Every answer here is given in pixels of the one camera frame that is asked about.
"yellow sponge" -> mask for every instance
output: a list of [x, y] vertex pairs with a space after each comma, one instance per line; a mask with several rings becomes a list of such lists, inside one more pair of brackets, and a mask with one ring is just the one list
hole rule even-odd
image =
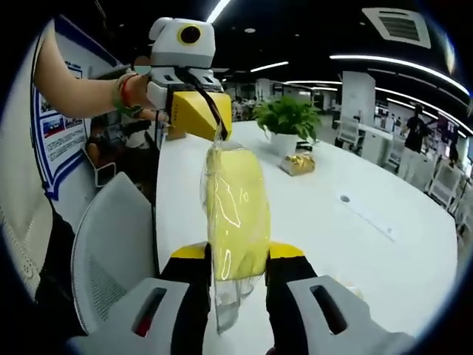
[[208, 241], [219, 281], [241, 280], [265, 271], [270, 212], [261, 166], [247, 149], [208, 155]]

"air vent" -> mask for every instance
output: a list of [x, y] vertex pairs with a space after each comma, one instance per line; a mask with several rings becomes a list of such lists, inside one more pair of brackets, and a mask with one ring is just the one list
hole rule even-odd
[[430, 49], [429, 31], [421, 14], [382, 7], [363, 9], [363, 13], [384, 39]]

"potted plant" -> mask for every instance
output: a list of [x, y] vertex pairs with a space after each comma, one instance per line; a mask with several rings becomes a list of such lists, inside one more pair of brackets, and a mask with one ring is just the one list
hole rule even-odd
[[281, 156], [293, 155], [297, 140], [311, 137], [316, 142], [320, 125], [318, 109], [310, 104], [283, 96], [256, 107], [254, 115], [259, 128], [272, 132], [271, 144]]

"poster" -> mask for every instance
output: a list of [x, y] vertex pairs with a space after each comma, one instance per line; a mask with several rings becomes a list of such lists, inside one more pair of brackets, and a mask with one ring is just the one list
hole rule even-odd
[[[66, 65], [76, 78], [83, 77], [79, 65], [68, 61]], [[32, 120], [32, 135], [47, 195], [58, 200], [61, 182], [84, 158], [81, 149], [86, 142], [85, 121], [55, 111], [35, 87]]]

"transparent bag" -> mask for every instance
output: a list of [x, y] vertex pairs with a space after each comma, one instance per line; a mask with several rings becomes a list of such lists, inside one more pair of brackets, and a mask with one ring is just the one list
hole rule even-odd
[[217, 332], [228, 330], [265, 272], [270, 212], [262, 169], [251, 151], [222, 141], [208, 150], [200, 183], [212, 250]]

